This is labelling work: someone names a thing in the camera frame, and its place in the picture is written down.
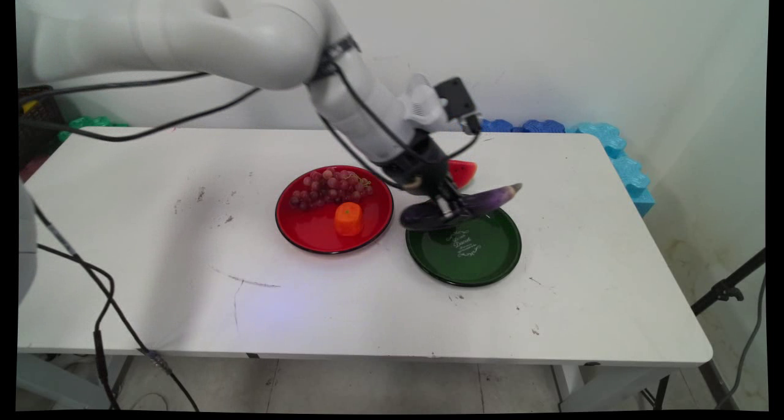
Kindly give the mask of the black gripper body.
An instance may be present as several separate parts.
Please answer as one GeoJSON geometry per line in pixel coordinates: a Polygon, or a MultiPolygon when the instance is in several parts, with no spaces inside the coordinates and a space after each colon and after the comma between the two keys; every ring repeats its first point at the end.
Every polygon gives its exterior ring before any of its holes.
{"type": "Polygon", "coordinates": [[[376,164],[392,182],[415,196],[453,196],[446,154],[427,132],[415,132],[409,149],[376,164]]]}

